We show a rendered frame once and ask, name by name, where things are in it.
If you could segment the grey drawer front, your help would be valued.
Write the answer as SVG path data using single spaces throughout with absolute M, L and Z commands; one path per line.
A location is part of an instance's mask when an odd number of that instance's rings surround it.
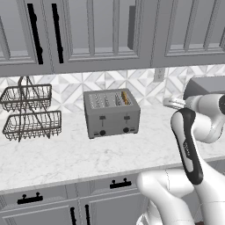
M 35 196 L 39 192 L 43 196 L 43 201 L 33 202 L 33 203 L 42 203 L 48 200 L 65 200 L 67 199 L 66 187 L 64 185 L 40 188 L 36 190 L 29 190 L 23 192 L 15 192 L 0 195 L 0 210 L 22 206 L 17 203 L 18 199 L 22 198 L 22 195 L 25 194 L 27 197 Z
M 112 183 L 112 180 L 115 180 L 117 183 L 123 182 L 124 178 L 127 179 L 127 181 L 131 181 L 132 185 L 126 186 L 126 187 L 121 187 L 121 188 L 116 188 L 116 189 L 110 189 L 110 184 Z M 123 176 L 118 176 L 114 178 L 102 178 L 94 181 L 89 182 L 89 188 L 90 188 L 90 194 L 94 193 L 107 193 L 107 192 L 112 192 L 112 191 L 119 191 L 119 190 L 126 190 L 129 188 L 135 188 L 136 187 L 136 179 L 137 175 L 136 174 L 129 174 L 129 175 L 123 175 Z

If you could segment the brown bread slice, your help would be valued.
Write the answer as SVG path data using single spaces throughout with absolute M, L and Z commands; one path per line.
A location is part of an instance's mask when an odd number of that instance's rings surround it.
M 127 95 L 126 91 L 122 91 L 121 92 L 121 97 L 122 97 L 123 102 L 124 102 L 125 105 L 130 105 L 130 101 L 128 99 L 128 95 Z

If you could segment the grey four-slot toaster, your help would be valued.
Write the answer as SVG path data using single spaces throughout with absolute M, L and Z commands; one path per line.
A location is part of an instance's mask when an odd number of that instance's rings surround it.
M 125 105 L 121 92 L 126 91 L 130 105 Z M 83 93 L 84 115 L 87 132 L 90 139 L 101 137 L 100 131 L 105 135 L 125 134 L 123 128 L 128 127 L 127 134 L 137 134 L 139 131 L 141 108 L 128 88 L 105 91 L 85 91 Z

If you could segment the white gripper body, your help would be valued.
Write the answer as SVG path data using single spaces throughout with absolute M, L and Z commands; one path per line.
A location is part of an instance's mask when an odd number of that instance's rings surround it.
M 178 98 L 165 98 L 163 105 L 173 109 L 180 109 L 181 101 Z

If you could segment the grey base cupboard door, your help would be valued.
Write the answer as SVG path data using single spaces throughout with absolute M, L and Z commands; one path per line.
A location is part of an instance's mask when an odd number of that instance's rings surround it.
M 6 210 L 0 213 L 0 225 L 72 225 L 71 206 L 67 203 L 46 204 Z M 76 225 L 80 225 L 76 216 Z
M 146 208 L 145 197 L 136 189 L 84 197 L 80 199 L 83 225 L 87 225 L 86 204 L 91 225 L 136 225 Z

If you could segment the grey wall cupboard door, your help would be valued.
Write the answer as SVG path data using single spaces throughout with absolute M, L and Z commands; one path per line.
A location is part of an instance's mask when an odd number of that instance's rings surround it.
M 225 0 L 158 0 L 151 66 L 225 64 Z
M 37 16 L 43 64 L 38 64 L 28 4 Z M 49 41 L 43 0 L 0 0 L 0 76 L 51 74 Z
M 152 0 L 43 0 L 55 74 L 150 66 Z M 64 63 L 59 63 L 52 4 L 57 4 Z

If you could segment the white wall outlet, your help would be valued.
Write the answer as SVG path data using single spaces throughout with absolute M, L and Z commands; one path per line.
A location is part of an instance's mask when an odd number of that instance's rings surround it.
M 154 81 L 162 82 L 164 80 L 165 68 L 157 68 L 155 69 Z

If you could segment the grey boxy appliance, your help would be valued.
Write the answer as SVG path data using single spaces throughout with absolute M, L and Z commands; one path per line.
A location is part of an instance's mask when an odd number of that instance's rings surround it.
M 186 100 L 190 96 L 212 93 L 225 94 L 225 76 L 203 76 L 191 78 L 185 87 L 183 100 Z

